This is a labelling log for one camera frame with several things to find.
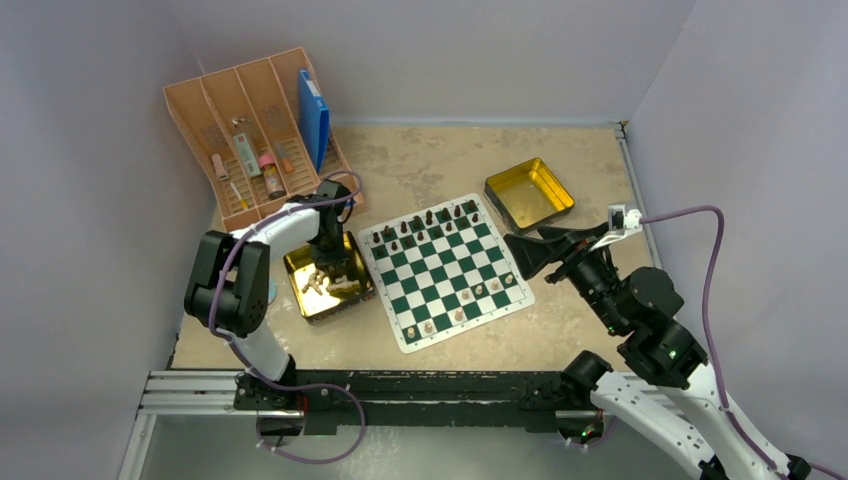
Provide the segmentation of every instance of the bottle with pink cap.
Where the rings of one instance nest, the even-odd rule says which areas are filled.
[[[277,165],[274,163],[274,156],[266,153],[259,157],[259,168],[262,170],[262,177],[265,178],[265,187],[268,189],[268,197],[271,200],[280,198],[286,194],[286,189],[283,188],[283,179],[280,178],[280,173],[277,171]]]

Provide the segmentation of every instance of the wooden organizer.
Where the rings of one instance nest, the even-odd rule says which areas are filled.
[[[276,212],[293,195],[315,191],[321,179],[337,170],[350,170],[341,149],[330,131],[327,153],[321,172],[316,172],[298,130],[297,75],[305,68],[320,89],[318,78],[302,48],[296,48],[238,67],[228,68],[182,83],[165,87],[168,111],[189,148],[209,178],[218,209],[229,232],[258,222]],[[236,156],[230,119],[243,117],[250,121],[250,131],[257,155],[270,152],[283,179],[286,196],[271,200],[263,178],[249,178]],[[282,159],[273,148],[281,142],[294,166],[293,173],[282,168]],[[219,180],[212,166],[212,155],[219,154],[229,173]],[[334,177],[353,190],[351,175]],[[230,187],[232,182],[247,209],[240,205]],[[364,209],[362,194],[356,196],[354,214]]]

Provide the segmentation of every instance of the blue folder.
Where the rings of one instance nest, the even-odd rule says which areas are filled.
[[[327,152],[327,140],[330,138],[330,110],[321,97],[321,92],[309,76],[306,69],[300,70],[297,81],[297,96],[300,109],[300,136],[306,145],[306,151],[315,166],[321,171],[324,154]]]

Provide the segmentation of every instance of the gold tray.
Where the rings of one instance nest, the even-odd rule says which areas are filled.
[[[574,199],[540,158],[487,178],[484,192],[516,234],[553,223],[574,208]]]
[[[346,266],[347,278],[355,285],[332,293],[327,291],[329,279],[321,284],[321,294],[314,288],[309,288],[305,293],[303,291],[309,283],[309,276],[315,272],[315,263],[312,260],[309,245],[300,247],[283,257],[289,282],[297,298],[297,305],[300,307],[300,314],[307,322],[315,323],[377,295],[374,281],[362,258],[362,252],[359,251],[356,239],[350,232],[345,232],[345,250],[349,256]]]

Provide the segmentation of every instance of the chessboard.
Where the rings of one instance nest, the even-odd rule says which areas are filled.
[[[477,195],[375,225],[358,236],[404,353],[535,301]]]

